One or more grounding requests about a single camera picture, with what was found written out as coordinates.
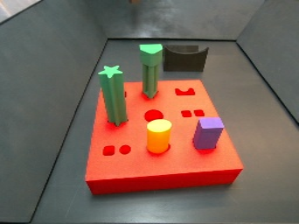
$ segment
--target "green peg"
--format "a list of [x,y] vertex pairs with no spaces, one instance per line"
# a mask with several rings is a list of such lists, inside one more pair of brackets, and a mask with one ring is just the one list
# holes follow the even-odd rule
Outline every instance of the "green peg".
[[127,121],[124,75],[118,69],[119,66],[104,66],[104,70],[98,73],[106,100],[107,118],[116,126]]
[[163,46],[140,45],[140,60],[143,63],[143,93],[154,98],[158,92],[159,64],[163,61]]

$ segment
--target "yellow cylinder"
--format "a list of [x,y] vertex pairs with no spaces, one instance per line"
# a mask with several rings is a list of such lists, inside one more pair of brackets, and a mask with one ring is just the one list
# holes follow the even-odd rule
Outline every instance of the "yellow cylinder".
[[172,123],[164,119],[152,120],[147,124],[147,149],[152,153],[163,153],[168,149]]

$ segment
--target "purple cube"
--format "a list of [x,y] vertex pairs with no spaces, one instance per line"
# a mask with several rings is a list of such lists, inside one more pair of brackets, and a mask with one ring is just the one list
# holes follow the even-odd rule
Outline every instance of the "purple cube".
[[192,139],[196,150],[216,148],[223,128],[225,125],[219,117],[200,118]]

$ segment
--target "gray wall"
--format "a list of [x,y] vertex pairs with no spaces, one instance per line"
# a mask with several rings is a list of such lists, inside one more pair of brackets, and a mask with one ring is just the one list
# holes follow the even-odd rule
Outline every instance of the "gray wall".
[[88,0],[110,38],[237,40],[265,0]]
[[299,122],[299,1],[267,0],[238,44]]
[[27,222],[107,37],[84,1],[42,1],[0,26],[0,221]]

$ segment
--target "red base block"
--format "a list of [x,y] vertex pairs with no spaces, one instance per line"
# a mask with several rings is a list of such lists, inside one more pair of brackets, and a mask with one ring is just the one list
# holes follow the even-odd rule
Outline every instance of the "red base block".
[[[99,96],[86,176],[94,194],[231,184],[243,170],[226,129],[214,150],[192,146],[199,116],[219,116],[202,82],[159,81],[158,86],[150,100],[142,82],[126,83],[128,122],[119,127],[108,123]],[[195,94],[182,94],[187,90]],[[171,148],[160,155],[146,149],[146,125],[155,117],[172,122]]]

